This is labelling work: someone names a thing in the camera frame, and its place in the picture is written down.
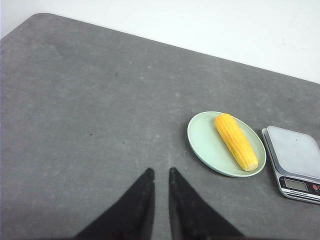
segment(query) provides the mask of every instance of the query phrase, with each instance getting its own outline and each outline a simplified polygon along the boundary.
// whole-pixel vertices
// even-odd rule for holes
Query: plate
[[[243,171],[227,145],[219,135],[214,120],[223,112],[205,111],[195,115],[187,128],[188,140],[197,157],[218,173],[244,178],[258,174],[266,164],[266,150],[258,135],[243,121],[234,118],[249,140],[258,159],[258,167],[253,171]]]

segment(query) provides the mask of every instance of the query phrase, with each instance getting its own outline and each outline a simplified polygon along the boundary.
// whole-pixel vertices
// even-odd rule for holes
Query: plate rim
[[[253,173],[246,174],[246,175],[226,173],[226,172],[223,172],[223,171],[221,171],[221,170],[213,167],[212,165],[208,164],[202,157],[200,157],[200,156],[198,155],[197,151],[195,151],[194,147],[192,146],[192,144],[191,144],[191,142],[190,142],[190,137],[189,137],[189,135],[190,135],[190,133],[189,133],[189,132],[190,132],[190,123],[192,122],[192,120],[193,120],[194,118],[196,118],[196,117],[199,116],[199,115],[202,115],[202,114],[212,114],[212,113],[214,113],[214,114],[224,114],[225,112],[220,112],[220,111],[203,111],[203,112],[200,112],[200,113],[194,115],[194,116],[190,119],[190,121],[189,121],[189,123],[188,123],[188,127],[187,127],[188,142],[189,142],[189,145],[191,146],[192,151],[195,153],[195,155],[196,155],[196,156],[201,160],[201,162],[203,162],[207,167],[209,167],[210,169],[212,169],[212,170],[214,170],[214,171],[216,171],[216,172],[218,172],[218,173],[220,173],[220,174],[223,174],[223,175],[225,175],[225,176],[228,176],[228,177],[246,178],[246,177],[251,177],[251,176],[254,176],[254,175],[260,173],[260,172],[262,171],[262,169],[264,169],[264,167],[265,167],[265,165],[266,165],[266,161],[267,161],[267,153],[266,153],[265,146],[264,146],[264,144],[262,143],[260,137],[256,134],[256,132],[255,132],[251,127],[249,127],[245,122],[241,121],[240,119],[238,119],[238,118],[236,118],[236,117],[234,117],[234,116],[232,116],[232,117],[235,118],[236,120],[238,120],[239,122],[241,122],[242,124],[244,124],[249,130],[251,130],[251,131],[254,133],[254,135],[256,136],[256,138],[259,140],[259,143],[261,144],[261,146],[262,146],[262,148],[263,148],[263,153],[264,153],[264,160],[263,160],[263,164],[262,164],[261,168],[260,168],[258,171],[255,171],[255,172],[253,172]]]

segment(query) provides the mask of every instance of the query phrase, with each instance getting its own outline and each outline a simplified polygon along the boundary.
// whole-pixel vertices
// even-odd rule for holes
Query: kitchen scale
[[[263,141],[280,192],[287,198],[320,204],[320,149],[310,135],[269,126]]]

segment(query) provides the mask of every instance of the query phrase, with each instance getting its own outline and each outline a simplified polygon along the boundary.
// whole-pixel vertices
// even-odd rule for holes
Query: yellow corn
[[[214,119],[214,125],[240,167],[244,171],[255,170],[258,167],[257,156],[236,120],[222,113]]]

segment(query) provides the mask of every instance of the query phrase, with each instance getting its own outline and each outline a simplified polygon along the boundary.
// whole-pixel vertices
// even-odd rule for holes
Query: gray countertop
[[[73,236],[147,167],[153,239],[171,238],[170,167],[247,236],[319,237],[319,205],[283,197],[269,160],[226,177],[187,139],[195,114],[220,111],[319,145],[317,83],[41,13],[1,40],[1,108],[1,239]]]

